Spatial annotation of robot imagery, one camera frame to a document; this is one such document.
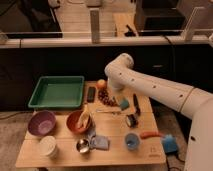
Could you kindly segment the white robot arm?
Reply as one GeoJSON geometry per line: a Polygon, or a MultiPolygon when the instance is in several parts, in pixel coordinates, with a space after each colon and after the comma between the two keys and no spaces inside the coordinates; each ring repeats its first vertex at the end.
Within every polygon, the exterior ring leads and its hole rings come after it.
{"type": "Polygon", "coordinates": [[[213,93],[133,71],[134,60],[122,53],[105,67],[108,85],[143,93],[192,120],[184,171],[213,171],[213,93]]]}

